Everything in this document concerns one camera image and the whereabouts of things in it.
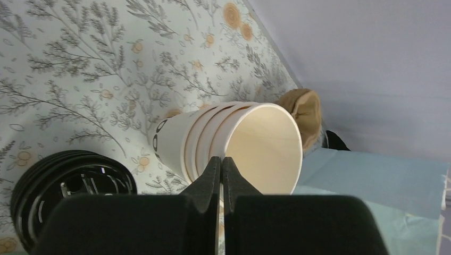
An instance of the stack of cups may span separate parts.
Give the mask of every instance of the stack of cups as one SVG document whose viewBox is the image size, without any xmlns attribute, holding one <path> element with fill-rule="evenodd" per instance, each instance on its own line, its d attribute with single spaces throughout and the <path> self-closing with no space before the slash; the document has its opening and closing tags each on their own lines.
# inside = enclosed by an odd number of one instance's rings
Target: stack of cups
<svg viewBox="0 0 451 255">
<path fill-rule="evenodd" d="M 291 194 L 300 175 L 299 129 L 275 104 L 211 105 L 164 119 L 151 137 L 158 160 L 188 183 L 199 178 L 213 156 L 232 157 L 262 194 Z"/>
</svg>

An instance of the white paper cup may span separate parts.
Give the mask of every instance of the white paper cup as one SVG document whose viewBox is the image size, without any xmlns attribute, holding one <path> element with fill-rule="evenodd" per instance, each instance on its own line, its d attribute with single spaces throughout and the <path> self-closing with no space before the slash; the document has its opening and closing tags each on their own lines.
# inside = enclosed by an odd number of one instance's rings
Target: white paper cup
<svg viewBox="0 0 451 255">
<path fill-rule="evenodd" d="M 239 103 L 240 102 L 227 102 L 209 106 L 209 110 L 197 119 L 197 121 L 189 131 L 188 138 L 185 144 L 185 168 L 192 181 L 199 178 L 199 174 L 196 168 L 196 148 L 199 142 L 199 137 L 201 136 L 204 127 L 207 125 L 209 120 L 219 111 L 226 107 L 231 107 Z"/>
<path fill-rule="evenodd" d="M 302 165 L 293 117 L 275 104 L 233 112 L 217 128 L 208 157 L 232 157 L 240 174 L 262 194 L 292 194 Z"/>
<path fill-rule="evenodd" d="M 256 102 L 240 102 L 231 107 L 225 107 L 221 111 L 219 111 L 216 115 L 214 115 L 205 125 L 201 135 L 199 137 L 199 141 L 197 143 L 196 148 L 196 169 L 199 176 L 203 173 L 205 167 L 210 160 L 208 155 L 210 151 L 211 142 L 213 141 L 214 134 L 216 130 L 219 128 L 221 123 L 233 112 L 248 108 L 252 105 L 256 105 Z"/>
<path fill-rule="evenodd" d="M 196 120 L 211 107 L 169 117 L 160 122 L 152 134 L 152 149 L 157 159 L 188 184 L 193 181 L 185 168 L 185 144 L 188 133 Z"/>
</svg>

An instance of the tablecloth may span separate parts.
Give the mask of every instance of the tablecloth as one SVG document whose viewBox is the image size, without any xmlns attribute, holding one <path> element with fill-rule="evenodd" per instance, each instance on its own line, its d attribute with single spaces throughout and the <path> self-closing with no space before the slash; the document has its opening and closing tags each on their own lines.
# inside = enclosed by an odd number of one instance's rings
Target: tablecloth
<svg viewBox="0 0 451 255">
<path fill-rule="evenodd" d="M 0 253 L 23 250 L 9 200 L 38 160 L 90 150 L 139 193 L 178 193 L 151 154 L 155 123 L 296 88 L 241 0 L 0 0 L 0 28 Z"/>
</svg>

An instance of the gray wall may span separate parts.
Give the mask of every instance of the gray wall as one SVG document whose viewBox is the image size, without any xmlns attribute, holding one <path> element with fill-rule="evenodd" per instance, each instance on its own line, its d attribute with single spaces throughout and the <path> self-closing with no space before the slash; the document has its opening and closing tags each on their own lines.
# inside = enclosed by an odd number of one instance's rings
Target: gray wall
<svg viewBox="0 0 451 255">
<path fill-rule="evenodd" d="M 249 0 L 352 150 L 451 162 L 450 0 Z"/>
</svg>

